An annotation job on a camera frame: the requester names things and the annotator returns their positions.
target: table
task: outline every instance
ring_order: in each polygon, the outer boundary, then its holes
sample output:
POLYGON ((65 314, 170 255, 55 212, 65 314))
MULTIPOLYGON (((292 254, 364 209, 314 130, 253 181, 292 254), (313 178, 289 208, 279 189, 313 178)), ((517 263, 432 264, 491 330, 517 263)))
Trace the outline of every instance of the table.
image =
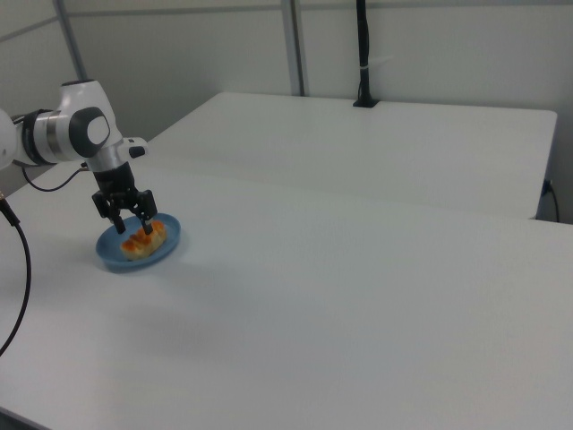
POLYGON ((535 216, 556 114, 222 93, 153 140, 208 175, 535 216))
MULTIPOLYGON (((89 173, 10 196, 34 283, 1 407, 63 430, 569 429, 570 226, 198 174, 165 136, 133 172, 184 233, 147 269, 98 260, 89 173)), ((24 268, 0 237, 4 339, 24 268)))

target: white robotic arm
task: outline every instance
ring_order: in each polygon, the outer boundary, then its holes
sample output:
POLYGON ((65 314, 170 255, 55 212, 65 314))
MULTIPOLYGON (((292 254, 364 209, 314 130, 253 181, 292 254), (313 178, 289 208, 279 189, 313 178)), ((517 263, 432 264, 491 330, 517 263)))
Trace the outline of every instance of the white robotic arm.
POLYGON ((0 169, 11 163, 22 167, 53 165, 84 159, 99 191, 92 198, 102 218, 119 233, 125 230, 120 211, 127 209, 146 232, 157 214, 151 191, 135 188, 128 160, 147 153, 141 138, 124 138, 115 114, 97 81, 68 82, 61 87, 57 110, 38 110, 10 118, 0 110, 0 169))

